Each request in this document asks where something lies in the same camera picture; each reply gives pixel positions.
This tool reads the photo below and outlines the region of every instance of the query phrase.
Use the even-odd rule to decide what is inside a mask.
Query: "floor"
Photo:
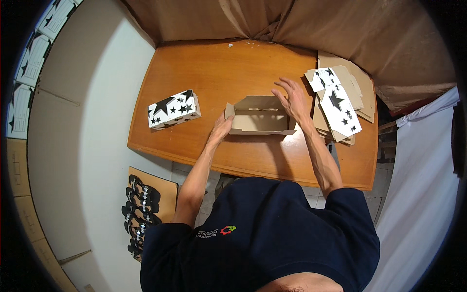
[[[381,214],[382,207],[386,200],[389,184],[391,183],[393,164],[377,164],[375,172],[375,180],[373,190],[365,191],[368,209],[371,214],[373,224],[376,225]],[[191,166],[174,162],[172,165],[171,180],[178,183],[180,186],[185,181]],[[203,203],[196,217],[195,227],[202,225],[212,211],[214,203],[214,189],[219,180],[219,172],[211,171],[207,181],[207,194],[204,197]],[[312,208],[324,209],[326,200],[321,194],[319,188],[303,186],[303,192]]]

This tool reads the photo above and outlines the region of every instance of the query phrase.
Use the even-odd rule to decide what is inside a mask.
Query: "man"
[[[297,183],[241,178],[193,229],[214,152],[232,127],[233,117],[221,115],[181,187],[172,223],[146,232],[143,291],[356,292],[372,278],[379,239],[363,193],[343,188],[299,85],[275,84],[288,98],[272,93],[304,133],[324,210],[310,208]]]

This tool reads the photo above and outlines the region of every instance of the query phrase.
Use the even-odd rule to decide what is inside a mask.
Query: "black sandal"
[[[142,249],[139,249],[137,248],[136,246],[134,245],[128,245],[128,251],[131,253],[131,255],[133,256],[133,258],[135,260],[137,260],[138,262],[141,262],[142,260],[142,255],[143,255],[143,251]]]

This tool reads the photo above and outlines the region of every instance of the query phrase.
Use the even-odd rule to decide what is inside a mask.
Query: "wooden table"
[[[227,102],[234,104],[247,95],[272,95],[270,90],[279,76],[298,82],[309,95],[304,72],[314,68],[315,51],[254,40],[161,44],[141,85],[128,147],[193,165]],[[202,117],[161,131],[149,129],[147,106],[190,88],[198,96]],[[312,100],[309,96],[309,108]],[[344,186],[371,190],[378,125],[360,117],[359,121],[362,131],[355,145],[337,143],[336,149]],[[229,135],[216,151],[212,170],[242,177],[288,179],[317,187],[303,132],[298,126],[296,129],[288,136]]]

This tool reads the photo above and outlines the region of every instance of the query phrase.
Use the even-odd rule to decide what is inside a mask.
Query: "cardboard carton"
[[[148,106],[149,127],[162,130],[201,117],[198,96],[189,89]]]
[[[290,118],[275,96],[247,96],[234,105],[227,103],[225,117],[233,115],[231,135],[291,135],[295,133]]]

